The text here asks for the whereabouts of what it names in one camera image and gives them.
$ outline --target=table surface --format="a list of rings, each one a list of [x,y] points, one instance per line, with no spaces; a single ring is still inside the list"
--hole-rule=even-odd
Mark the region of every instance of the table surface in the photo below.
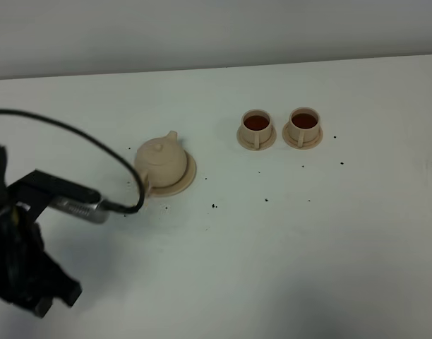
[[[321,115],[311,150],[281,137],[301,106]],[[432,338],[432,56],[0,81],[0,107],[131,162],[175,130],[198,166],[137,215],[45,211],[47,251],[83,294],[41,321],[0,301],[0,338]],[[279,132],[261,152],[236,142],[254,108]],[[0,117],[0,143],[9,183],[38,168],[136,201],[120,165],[65,131]]]

